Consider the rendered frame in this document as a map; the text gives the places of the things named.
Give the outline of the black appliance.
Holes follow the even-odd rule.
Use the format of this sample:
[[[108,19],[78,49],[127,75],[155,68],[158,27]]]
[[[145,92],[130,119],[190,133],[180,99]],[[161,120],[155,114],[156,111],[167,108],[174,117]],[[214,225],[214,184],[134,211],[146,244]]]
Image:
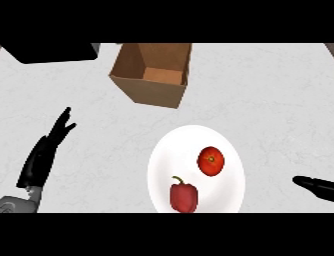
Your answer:
[[[24,64],[94,60],[99,43],[0,43]]]

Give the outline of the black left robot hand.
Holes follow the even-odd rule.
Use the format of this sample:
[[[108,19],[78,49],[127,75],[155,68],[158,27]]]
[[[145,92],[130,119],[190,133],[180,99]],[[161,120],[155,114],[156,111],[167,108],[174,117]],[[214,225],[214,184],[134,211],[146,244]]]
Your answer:
[[[56,119],[50,133],[44,135],[31,150],[19,174],[16,187],[43,187],[52,170],[56,149],[75,123],[66,125],[71,108],[66,108]]]

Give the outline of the red bell pepper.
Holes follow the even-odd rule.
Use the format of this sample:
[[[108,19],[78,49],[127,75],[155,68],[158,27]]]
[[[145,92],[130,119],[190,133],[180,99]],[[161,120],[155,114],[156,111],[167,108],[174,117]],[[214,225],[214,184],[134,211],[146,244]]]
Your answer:
[[[180,177],[174,176],[179,181],[170,187],[170,205],[180,213],[192,213],[198,206],[198,189],[193,185],[186,184]]]

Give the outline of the red tomato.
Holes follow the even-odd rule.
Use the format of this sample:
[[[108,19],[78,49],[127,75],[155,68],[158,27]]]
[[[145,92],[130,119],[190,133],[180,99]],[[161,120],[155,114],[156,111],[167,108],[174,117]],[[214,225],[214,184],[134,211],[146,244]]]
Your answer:
[[[215,176],[221,172],[224,157],[215,147],[208,146],[201,150],[196,164],[201,172],[210,177]]]

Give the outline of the white plate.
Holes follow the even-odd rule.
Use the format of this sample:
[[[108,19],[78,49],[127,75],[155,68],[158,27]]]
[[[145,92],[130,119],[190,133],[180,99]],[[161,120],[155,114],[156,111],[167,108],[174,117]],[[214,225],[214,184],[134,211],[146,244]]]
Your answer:
[[[224,157],[220,173],[210,177],[198,167],[201,150],[213,146]],[[196,213],[236,213],[245,193],[245,175],[238,152],[213,129],[186,125],[171,130],[153,148],[148,164],[148,191],[159,213],[176,213],[170,205],[170,187],[177,176],[198,189]]]

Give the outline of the brown cardboard box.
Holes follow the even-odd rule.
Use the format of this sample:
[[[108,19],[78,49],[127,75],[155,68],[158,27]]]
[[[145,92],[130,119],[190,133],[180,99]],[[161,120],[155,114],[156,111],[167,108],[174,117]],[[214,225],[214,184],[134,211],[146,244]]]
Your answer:
[[[177,108],[187,86],[190,43],[124,43],[109,78],[134,103]]]

